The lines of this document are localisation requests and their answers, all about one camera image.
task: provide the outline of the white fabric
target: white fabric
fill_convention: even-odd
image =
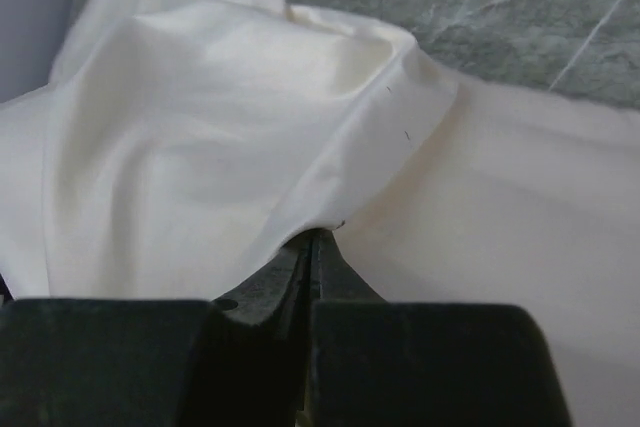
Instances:
[[[18,297],[214,298],[337,227],[389,299],[523,305],[579,426],[640,418],[640,115],[448,71],[285,0],[91,0],[0,110]]]

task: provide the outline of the white cloth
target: white cloth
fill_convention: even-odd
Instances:
[[[91,0],[51,80],[0,110],[16,296],[211,299],[346,220],[382,295],[524,306],[577,425],[636,425],[638,113],[285,0]]]

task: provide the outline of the folded cloth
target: folded cloth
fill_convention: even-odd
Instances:
[[[389,299],[515,302],[578,425],[640,406],[640,114],[452,72],[285,0],[90,0],[0,110],[16,297],[214,298],[338,228]]]

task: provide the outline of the gray marble surface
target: gray marble surface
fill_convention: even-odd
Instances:
[[[398,24],[485,80],[640,109],[640,0],[290,1]]]

